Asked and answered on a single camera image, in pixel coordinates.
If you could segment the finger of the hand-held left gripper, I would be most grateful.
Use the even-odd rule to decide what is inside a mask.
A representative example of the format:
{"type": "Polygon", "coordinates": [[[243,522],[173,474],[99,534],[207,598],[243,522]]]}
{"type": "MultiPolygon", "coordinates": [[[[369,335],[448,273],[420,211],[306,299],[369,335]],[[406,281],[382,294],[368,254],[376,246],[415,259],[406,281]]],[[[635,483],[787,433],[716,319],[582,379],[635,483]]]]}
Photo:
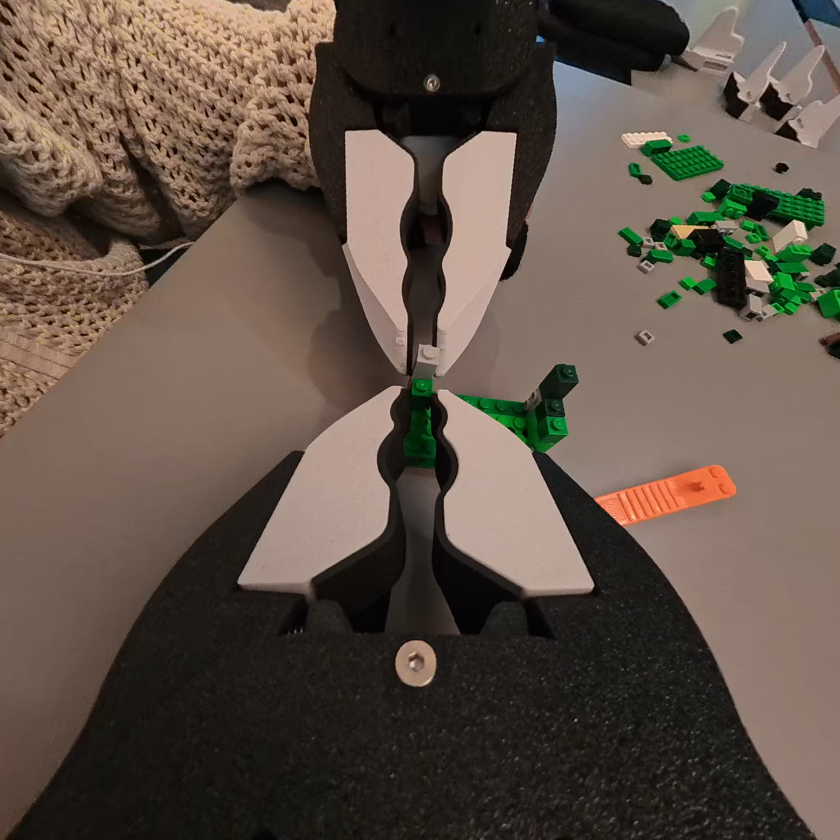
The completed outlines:
{"type": "Polygon", "coordinates": [[[403,287],[406,210],[417,192],[412,153],[378,129],[344,134],[343,254],[364,315],[386,358],[407,373],[409,318],[403,287]]]}
{"type": "Polygon", "coordinates": [[[450,230],[436,318],[437,375],[446,375],[473,339],[508,262],[516,145],[513,132],[483,131],[444,159],[442,197],[450,230]]]}

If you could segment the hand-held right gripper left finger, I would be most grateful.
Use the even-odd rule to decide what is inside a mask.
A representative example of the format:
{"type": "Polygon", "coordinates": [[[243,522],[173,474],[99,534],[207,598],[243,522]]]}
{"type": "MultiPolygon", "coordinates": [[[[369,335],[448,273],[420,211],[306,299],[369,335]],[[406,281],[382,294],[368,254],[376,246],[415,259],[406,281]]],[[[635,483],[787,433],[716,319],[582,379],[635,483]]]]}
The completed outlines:
{"type": "Polygon", "coordinates": [[[240,576],[247,591],[314,592],[326,573],[381,537],[391,492],[377,463],[404,389],[385,388],[305,449],[240,576]]]}

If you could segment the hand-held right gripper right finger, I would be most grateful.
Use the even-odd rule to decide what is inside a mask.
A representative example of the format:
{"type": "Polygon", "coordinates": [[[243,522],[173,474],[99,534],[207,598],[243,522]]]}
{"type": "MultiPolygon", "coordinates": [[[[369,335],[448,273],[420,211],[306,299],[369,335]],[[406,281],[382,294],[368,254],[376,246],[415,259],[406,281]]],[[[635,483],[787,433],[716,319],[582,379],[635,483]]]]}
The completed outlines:
{"type": "Polygon", "coordinates": [[[513,595],[591,593],[594,582],[534,453],[448,390],[436,393],[444,546],[513,595]]]}

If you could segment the green lego assembly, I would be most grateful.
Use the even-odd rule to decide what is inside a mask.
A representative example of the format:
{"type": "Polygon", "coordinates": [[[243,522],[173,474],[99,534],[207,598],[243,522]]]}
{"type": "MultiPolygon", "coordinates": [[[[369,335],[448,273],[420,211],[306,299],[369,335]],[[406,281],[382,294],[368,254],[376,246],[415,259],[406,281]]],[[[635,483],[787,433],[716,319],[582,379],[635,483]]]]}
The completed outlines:
{"type": "MultiPolygon", "coordinates": [[[[464,394],[458,398],[513,432],[532,451],[547,453],[569,435],[564,398],[578,383],[575,365],[557,364],[523,402],[464,394]]],[[[406,464],[411,467],[435,467],[433,391],[430,377],[412,379],[411,426],[404,442],[406,464]]]]}

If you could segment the orange brick separator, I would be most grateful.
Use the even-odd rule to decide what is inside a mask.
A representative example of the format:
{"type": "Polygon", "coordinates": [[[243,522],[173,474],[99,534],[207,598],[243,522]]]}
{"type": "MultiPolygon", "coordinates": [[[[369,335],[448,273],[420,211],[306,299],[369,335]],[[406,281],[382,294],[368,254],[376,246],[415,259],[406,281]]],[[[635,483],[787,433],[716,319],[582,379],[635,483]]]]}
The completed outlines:
{"type": "Polygon", "coordinates": [[[595,502],[624,527],[698,508],[735,496],[737,488],[719,465],[693,469],[596,497],[595,502]]]}

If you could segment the black cloth bundle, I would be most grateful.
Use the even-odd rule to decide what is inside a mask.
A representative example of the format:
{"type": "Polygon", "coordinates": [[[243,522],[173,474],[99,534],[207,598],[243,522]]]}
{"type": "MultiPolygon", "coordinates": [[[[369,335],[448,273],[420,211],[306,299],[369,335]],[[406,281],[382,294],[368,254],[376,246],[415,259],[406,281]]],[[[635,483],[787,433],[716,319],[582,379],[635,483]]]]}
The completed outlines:
{"type": "Polygon", "coordinates": [[[681,16],[659,1],[540,2],[539,34],[559,62],[625,84],[635,70],[656,72],[690,41],[681,16]]]}

